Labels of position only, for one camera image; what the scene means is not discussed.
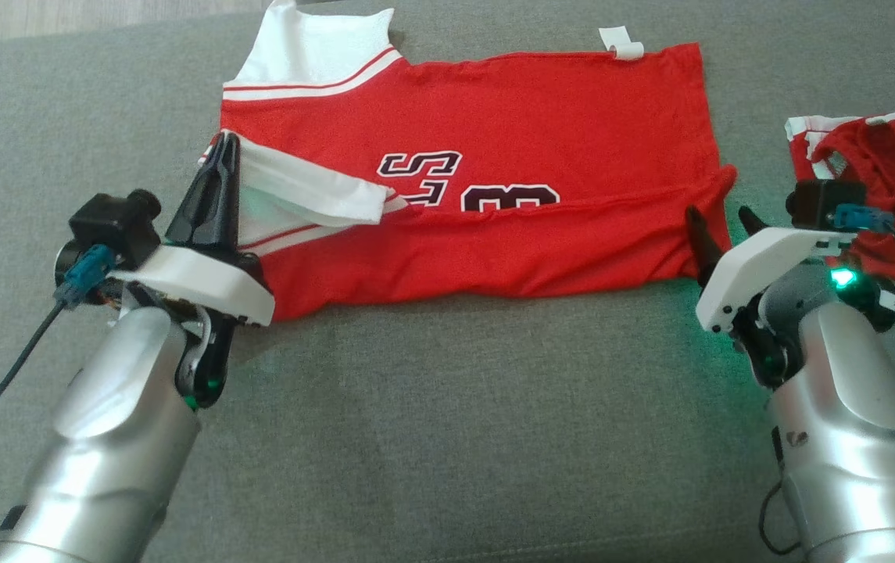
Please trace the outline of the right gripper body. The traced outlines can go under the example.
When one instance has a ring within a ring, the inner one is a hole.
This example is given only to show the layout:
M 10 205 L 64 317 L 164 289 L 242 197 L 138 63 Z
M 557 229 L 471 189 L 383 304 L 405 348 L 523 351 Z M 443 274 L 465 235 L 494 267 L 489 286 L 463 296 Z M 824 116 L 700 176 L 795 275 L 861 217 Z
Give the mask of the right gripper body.
M 854 238 L 768 227 L 714 263 L 701 252 L 708 272 L 695 307 L 698 323 L 704 331 L 729 335 L 761 387 L 779 388 L 804 366 L 801 321 L 837 300 L 823 260 L 849 249 Z

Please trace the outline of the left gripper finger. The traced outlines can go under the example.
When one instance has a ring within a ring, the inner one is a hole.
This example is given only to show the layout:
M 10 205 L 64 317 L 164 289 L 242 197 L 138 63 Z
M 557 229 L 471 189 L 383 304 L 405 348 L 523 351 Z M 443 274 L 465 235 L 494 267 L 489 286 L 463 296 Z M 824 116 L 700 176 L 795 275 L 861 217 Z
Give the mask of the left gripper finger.
M 225 246 L 227 243 L 227 136 L 211 146 L 170 221 L 166 238 L 173 245 Z
M 221 133 L 218 142 L 217 171 L 220 179 L 220 193 L 217 211 L 217 245 L 222 252 L 236 253 L 241 144 L 235 133 Z

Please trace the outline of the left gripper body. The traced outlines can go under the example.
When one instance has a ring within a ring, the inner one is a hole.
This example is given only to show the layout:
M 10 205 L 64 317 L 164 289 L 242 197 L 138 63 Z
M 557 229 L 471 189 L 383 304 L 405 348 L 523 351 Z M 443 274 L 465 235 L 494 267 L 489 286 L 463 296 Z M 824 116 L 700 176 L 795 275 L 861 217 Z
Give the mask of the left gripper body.
M 115 270 L 123 285 L 122 302 L 168 313 L 184 331 L 184 352 L 174 382 L 193 409 L 213 406 L 227 381 L 227 364 L 237 327 L 267 327 L 274 316 L 271 292 L 245 267 L 257 267 L 252 254 L 238 264 L 193 249 L 159 246 L 136 270 Z

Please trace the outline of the red jersey with white sleeves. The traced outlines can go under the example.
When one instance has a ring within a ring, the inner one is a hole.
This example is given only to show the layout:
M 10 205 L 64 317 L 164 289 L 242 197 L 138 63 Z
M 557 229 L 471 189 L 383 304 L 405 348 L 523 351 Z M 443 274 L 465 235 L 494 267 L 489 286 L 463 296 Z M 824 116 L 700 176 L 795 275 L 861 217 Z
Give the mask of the red jersey with white sleeves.
M 238 245 L 260 260 L 273 321 L 695 278 L 690 207 L 729 245 L 737 172 L 720 160 L 700 46 L 413 63 L 393 15 L 274 0 L 223 85 Z

